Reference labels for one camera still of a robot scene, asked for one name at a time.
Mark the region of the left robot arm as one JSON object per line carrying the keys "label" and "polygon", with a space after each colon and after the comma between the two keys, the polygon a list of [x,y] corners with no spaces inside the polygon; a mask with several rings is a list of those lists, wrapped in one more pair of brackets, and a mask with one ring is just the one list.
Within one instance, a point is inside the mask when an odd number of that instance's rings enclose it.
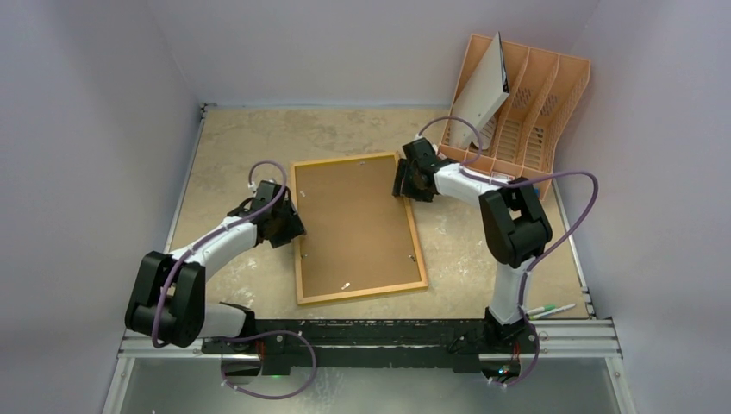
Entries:
{"label": "left robot arm", "polygon": [[255,313],[206,299],[208,281],[231,260],[267,242],[291,243],[306,230],[287,185],[263,181],[253,197],[191,245],[142,259],[124,316],[127,329],[149,336],[153,346],[185,348],[197,339],[221,338],[237,353],[257,341]]}

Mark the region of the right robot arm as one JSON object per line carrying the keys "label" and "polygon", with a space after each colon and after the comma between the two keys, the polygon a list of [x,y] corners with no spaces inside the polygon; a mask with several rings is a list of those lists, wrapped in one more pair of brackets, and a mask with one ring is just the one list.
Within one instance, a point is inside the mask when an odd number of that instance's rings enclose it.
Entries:
{"label": "right robot arm", "polygon": [[417,138],[403,145],[392,194],[419,202],[440,195],[479,209],[486,245],[497,263],[484,339],[496,351],[514,344],[526,327],[530,267],[553,238],[533,186],[525,178],[505,181],[473,172],[441,158],[427,139]]}

